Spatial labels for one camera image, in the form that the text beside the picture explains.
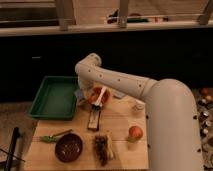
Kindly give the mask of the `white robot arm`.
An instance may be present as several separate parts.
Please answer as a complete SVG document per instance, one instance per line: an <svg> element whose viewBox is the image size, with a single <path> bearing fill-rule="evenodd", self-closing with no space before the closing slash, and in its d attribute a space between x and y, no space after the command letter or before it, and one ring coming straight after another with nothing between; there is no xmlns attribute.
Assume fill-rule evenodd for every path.
<svg viewBox="0 0 213 171"><path fill-rule="evenodd" d="M97 82L145 103L150 171L204 171L196 101L176 79L154 80L101 67L91 53L75 65L80 88Z"/></svg>

